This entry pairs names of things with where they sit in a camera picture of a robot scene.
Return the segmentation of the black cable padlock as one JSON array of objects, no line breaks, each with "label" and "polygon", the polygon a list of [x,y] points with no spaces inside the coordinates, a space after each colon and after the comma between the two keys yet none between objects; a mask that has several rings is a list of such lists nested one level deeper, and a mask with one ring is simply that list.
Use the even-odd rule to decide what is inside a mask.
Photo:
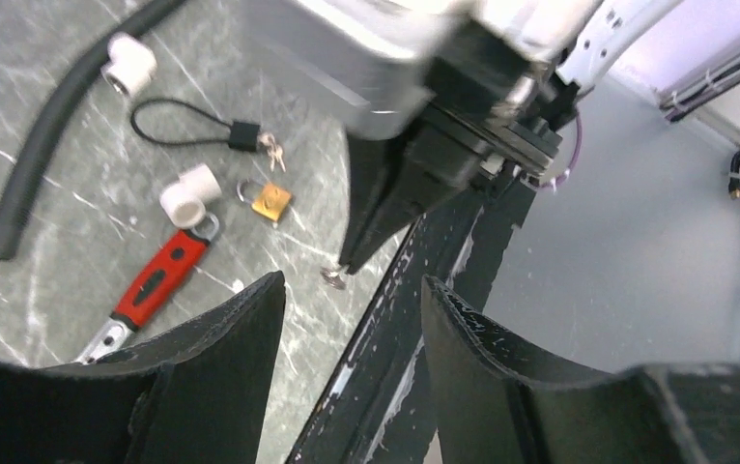
[{"label": "black cable padlock", "polygon": [[255,153],[263,146],[265,135],[259,123],[224,119],[189,101],[167,97],[137,103],[128,120],[141,139],[166,148],[223,145]]}]

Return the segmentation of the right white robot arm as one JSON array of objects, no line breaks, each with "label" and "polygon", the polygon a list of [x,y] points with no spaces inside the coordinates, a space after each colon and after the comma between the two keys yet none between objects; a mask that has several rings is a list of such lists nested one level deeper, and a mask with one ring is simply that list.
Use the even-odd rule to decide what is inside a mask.
[{"label": "right white robot arm", "polygon": [[499,198],[512,179],[557,190],[569,177],[549,171],[559,131],[580,122],[579,101],[673,8],[599,5],[544,62],[518,47],[515,31],[496,31],[498,4],[483,3],[439,50],[426,75],[431,98],[399,134],[348,136],[349,219],[331,275],[357,273],[391,236],[466,189]]}]

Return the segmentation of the white pipe elbow near wrench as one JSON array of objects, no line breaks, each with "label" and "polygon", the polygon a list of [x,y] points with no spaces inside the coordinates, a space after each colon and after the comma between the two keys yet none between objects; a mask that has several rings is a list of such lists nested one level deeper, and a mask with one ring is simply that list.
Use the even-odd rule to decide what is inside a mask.
[{"label": "white pipe elbow near wrench", "polygon": [[204,219],[207,205],[221,196],[220,183],[211,169],[201,163],[168,185],[159,196],[159,204],[175,227],[189,229]]}]

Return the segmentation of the small metal key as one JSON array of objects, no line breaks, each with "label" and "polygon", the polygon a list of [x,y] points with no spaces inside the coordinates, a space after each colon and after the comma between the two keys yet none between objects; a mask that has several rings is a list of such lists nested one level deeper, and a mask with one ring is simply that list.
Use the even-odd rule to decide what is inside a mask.
[{"label": "small metal key", "polygon": [[276,168],[279,168],[282,172],[286,172],[287,168],[284,162],[284,149],[279,144],[276,137],[270,132],[261,132],[258,135],[257,140],[270,159],[270,171],[274,171]]}]

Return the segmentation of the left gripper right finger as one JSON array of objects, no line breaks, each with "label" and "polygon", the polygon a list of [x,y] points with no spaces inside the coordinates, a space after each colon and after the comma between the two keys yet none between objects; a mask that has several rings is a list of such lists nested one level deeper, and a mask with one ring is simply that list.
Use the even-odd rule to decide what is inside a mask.
[{"label": "left gripper right finger", "polygon": [[557,356],[422,281],[446,463],[740,463],[740,363],[605,373]]}]

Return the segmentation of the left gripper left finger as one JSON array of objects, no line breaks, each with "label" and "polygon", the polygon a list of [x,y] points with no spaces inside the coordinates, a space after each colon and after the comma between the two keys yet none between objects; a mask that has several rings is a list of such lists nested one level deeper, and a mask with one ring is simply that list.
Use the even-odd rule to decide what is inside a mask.
[{"label": "left gripper left finger", "polygon": [[0,463],[252,463],[285,278],[94,364],[0,362]]}]

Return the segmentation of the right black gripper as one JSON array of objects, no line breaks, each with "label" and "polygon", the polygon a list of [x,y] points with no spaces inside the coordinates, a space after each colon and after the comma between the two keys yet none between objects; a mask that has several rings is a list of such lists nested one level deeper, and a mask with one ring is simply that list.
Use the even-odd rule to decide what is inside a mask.
[{"label": "right black gripper", "polygon": [[371,141],[350,134],[349,221],[338,265],[356,274],[402,228],[466,189],[492,147],[525,172],[545,174],[557,132],[578,115],[581,87],[556,71],[570,50],[535,63],[471,19],[456,29],[425,84],[432,103],[475,135],[415,128]]}]

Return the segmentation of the brass padlock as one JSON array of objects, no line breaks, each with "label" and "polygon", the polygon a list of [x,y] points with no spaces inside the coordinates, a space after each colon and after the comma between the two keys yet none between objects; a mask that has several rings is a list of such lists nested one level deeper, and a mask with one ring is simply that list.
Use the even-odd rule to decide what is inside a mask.
[{"label": "brass padlock", "polygon": [[258,183],[242,179],[236,183],[236,194],[241,203],[259,216],[278,223],[291,204],[293,194],[273,183]]}]

